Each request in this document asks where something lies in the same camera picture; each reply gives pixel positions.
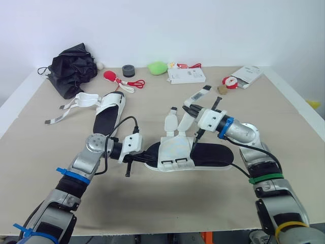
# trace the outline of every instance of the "table surface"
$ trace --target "table surface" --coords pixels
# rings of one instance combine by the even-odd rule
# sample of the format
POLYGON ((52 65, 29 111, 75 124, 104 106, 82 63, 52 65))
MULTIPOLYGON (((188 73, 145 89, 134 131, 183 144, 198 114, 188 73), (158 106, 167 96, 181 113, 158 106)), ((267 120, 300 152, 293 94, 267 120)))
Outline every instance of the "table surface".
MULTIPOLYGON (((138 119, 146 149, 165 135, 164 120, 170 107, 179 108, 180 119, 185 99, 205 84, 213 88, 199 104, 211 107, 222 78, 237 69, 203 68, 206 83, 179 85, 166 82, 167 74, 152 76, 148 69, 137 69, 135 77, 125 80, 144 79, 146 86, 134 94, 125 93, 122 118, 134 115, 138 119)), ((122 77, 121 68, 111 70, 122 77)), ((103 96, 116 88, 102 78, 103 72, 82 86, 85 92, 103 96)), ((222 97, 219 109, 259 128, 262 141, 280 160, 311 223, 324 222, 324 141, 266 76, 246 90, 229 90, 222 97)), ((18 233, 12 224, 24 223, 61 178, 55 169, 67 167, 92 133, 94 108, 76 108, 61 122, 44 124, 61 115, 59 106, 66 103, 46 80, 1 138, 0 235, 18 233)), ((116 136, 124 138, 133 126, 131 120, 124 123, 116 136)), ((188 136, 196 130, 193 125, 188 136)), ((205 133, 201 141, 227 145, 234 152, 234 163, 244 167, 239 149, 216 136, 205 133)), ((74 235, 260 228, 252 185, 235 168, 162 173, 135 162, 130 178, 124 177, 125 170, 125 164, 109 160, 109 171, 94 177, 75 213, 74 235)))

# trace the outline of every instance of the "red ball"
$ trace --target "red ball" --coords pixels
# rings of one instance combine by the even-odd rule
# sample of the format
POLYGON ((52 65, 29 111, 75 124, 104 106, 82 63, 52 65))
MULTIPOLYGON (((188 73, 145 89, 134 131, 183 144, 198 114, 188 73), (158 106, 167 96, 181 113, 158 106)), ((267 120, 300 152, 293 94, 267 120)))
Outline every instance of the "red ball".
POLYGON ((116 74, 113 71, 104 72, 104 78, 110 81, 114 81, 116 79, 116 74))

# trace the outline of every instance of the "blue cable tie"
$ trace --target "blue cable tie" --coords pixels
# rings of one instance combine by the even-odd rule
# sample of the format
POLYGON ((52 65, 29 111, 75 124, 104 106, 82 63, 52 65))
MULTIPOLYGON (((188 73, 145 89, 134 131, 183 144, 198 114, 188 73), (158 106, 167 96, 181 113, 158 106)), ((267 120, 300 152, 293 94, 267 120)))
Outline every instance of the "blue cable tie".
POLYGON ((62 168, 57 168, 56 171, 60 172, 63 175, 71 176, 73 178, 76 178, 78 180, 81 180, 81 181, 85 182, 87 185, 90 184, 90 180, 87 179, 86 177, 80 175, 80 174, 77 174, 77 173, 68 171, 66 169, 62 169, 62 168))
POLYGON ((33 229, 31 229, 31 228, 26 229, 25 227, 18 225, 16 223, 13 226, 16 227, 17 229, 21 230, 22 232, 24 232, 25 238, 33 236, 33 235, 42 236, 47 239, 50 239, 51 241, 54 242, 54 244, 59 244, 59 241, 53 235, 49 235, 49 234, 42 233, 42 232, 33 232, 33 229))
POLYGON ((229 126, 231 126, 231 124, 234 122, 234 120, 235 119, 233 117, 230 117, 230 118, 227 119, 224 127, 222 128, 222 131, 220 132, 220 134, 218 136, 220 139, 224 139, 225 133, 227 132, 229 126))

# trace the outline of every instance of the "small white box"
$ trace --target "small white box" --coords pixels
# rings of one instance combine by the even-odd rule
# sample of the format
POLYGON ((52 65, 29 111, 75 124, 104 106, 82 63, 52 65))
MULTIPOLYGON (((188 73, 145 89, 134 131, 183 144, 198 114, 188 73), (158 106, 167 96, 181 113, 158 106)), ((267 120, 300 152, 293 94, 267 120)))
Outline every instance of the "small white box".
POLYGON ((203 83, 205 75, 200 68, 193 69, 169 69, 169 81, 171 84, 203 83))
POLYGON ((256 81, 263 72, 256 66, 244 66, 237 70, 231 76, 237 78, 238 87, 246 89, 248 88, 254 81, 256 81))

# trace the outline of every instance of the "black insole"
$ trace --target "black insole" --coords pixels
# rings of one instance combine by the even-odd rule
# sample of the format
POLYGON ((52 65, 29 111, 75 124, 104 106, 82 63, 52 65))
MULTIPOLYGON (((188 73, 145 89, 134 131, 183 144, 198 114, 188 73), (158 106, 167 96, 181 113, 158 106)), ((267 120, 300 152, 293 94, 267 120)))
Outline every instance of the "black insole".
MULTIPOLYGON (((151 145, 146 151, 158 159, 160 142, 151 145)), ((226 146, 211 143, 198 143, 191 155, 195 166, 200 167, 225 167, 234 161, 233 152, 226 146)), ((157 161, 149 162, 147 165, 157 168, 157 161)))
POLYGON ((96 115, 92 131, 107 136, 115 127, 118 114, 118 106, 108 107, 96 115))

